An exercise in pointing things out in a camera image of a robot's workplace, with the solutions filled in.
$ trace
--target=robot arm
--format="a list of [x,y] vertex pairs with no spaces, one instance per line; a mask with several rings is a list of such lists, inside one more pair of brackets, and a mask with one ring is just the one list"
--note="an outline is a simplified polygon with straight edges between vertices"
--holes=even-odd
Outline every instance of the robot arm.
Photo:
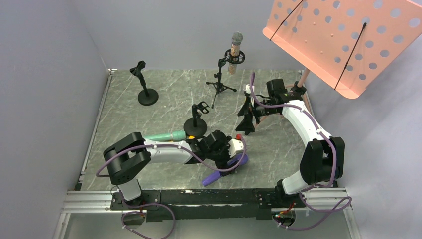
[[133,151],[134,155],[123,154],[107,166],[111,183],[117,185],[127,201],[141,196],[141,187],[136,175],[148,163],[173,162],[182,164],[199,163],[188,152],[179,149],[184,147],[200,159],[211,159],[218,169],[228,169],[228,162],[238,153],[243,152],[243,143],[232,139],[223,132],[216,130],[201,140],[187,139],[179,142],[157,142],[144,139],[140,132],[133,132],[111,147],[103,155],[106,161],[118,153],[134,146],[172,144],[175,147],[148,147]]
[[255,132],[253,117],[259,124],[261,116],[281,114],[293,125],[301,137],[306,148],[299,170],[292,176],[280,180],[275,188],[281,198],[297,194],[315,183],[330,180],[333,163],[332,149],[320,133],[332,142],[337,152],[335,179],[343,175],[344,141],[340,137],[332,137],[318,122],[316,122],[318,129],[316,129],[311,119],[303,113],[303,111],[308,112],[301,97],[306,90],[303,87],[302,89],[296,88],[296,91],[288,92],[282,79],[271,80],[267,82],[269,97],[261,103],[264,105],[293,105],[300,107],[301,110],[294,107],[264,108],[253,101],[250,96],[250,86],[246,85],[246,101],[238,113],[238,116],[244,116],[244,120],[236,128],[236,131],[245,131],[246,134]]

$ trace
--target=black round base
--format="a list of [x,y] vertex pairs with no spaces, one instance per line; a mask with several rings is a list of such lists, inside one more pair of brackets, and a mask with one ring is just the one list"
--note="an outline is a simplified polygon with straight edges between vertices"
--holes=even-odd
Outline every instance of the black round base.
[[194,127],[194,118],[188,119],[183,125],[183,130],[187,135],[201,138],[207,131],[207,123],[201,118],[197,119],[197,126]]
[[149,96],[146,96],[145,91],[139,92],[138,101],[143,106],[150,106],[155,104],[158,100],[158,93],[154,89],[148,88]]

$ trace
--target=marble surface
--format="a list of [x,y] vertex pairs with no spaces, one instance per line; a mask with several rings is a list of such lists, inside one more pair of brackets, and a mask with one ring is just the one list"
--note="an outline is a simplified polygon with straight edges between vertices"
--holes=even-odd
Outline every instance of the marble surface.
[[[127,70],[115,72],[105,100],[100,123],[87,162],[82,190],[108,190],[108,178],[97,178],[95,172],[105,162],[103,151],[128,134],[139,131],[153,135],[183,130],[184,122],[192,116],[191,105],[200,101],[212,104],[215,89],[205,81],[214,82],[218,70],[143,70],[149,88],[155,89],[159,100],[152,106],[142,106],[137,95],[142,87]],[[217,96],[215,109],[210,108],[202,119],[208,125],[206,135],[221,130],[236,136],[235,128],[245,96],[242,86],[248,84],[252,70],[238,70],[230,75],[223,71],[222,82],[238,89],[227,90]],[[283,78],[285,84],[298,79],[297,71],[255,70],[257,93],[268,95],[266,82]],[[293,126],[279,115],[268,116],[255,133],[245,136],[249,162],[237,173],[203,187],[201,182],[213,173],[201,164],[150,163],[137,176],[143,189],[232,189],[274,187],[280,179],[299,169],[305,146]],[[206,163],[215,166],[211,160]]]

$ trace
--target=pink music stand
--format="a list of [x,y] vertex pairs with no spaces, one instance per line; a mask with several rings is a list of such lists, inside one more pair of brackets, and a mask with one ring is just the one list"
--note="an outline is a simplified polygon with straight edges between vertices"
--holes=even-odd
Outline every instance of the pink music stand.
[[300,2],[275,0],[263,33],[271,38],[281,22],[299,5],[272,41],[333,88],[363,23],[367,23],[336,87],[346,98],[359,97],[422,33],[422,6],[409,0]]

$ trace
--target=microphone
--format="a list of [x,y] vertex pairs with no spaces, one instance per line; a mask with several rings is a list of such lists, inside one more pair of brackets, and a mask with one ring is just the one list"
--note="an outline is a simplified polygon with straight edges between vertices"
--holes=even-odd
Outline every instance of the microphone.
[[[230,58],[233,61],[238,61],[239,60],[239,52],[240,52],[240,44],[243,40],[243,35],[240,32],[235,32],[233,33],[233,36],[231,37],[231,50],[230,50]],[[231,75],[236,73],[236,68],[237,65],[236,64],[232,64],[230,63],[228,65],[228,71]]]

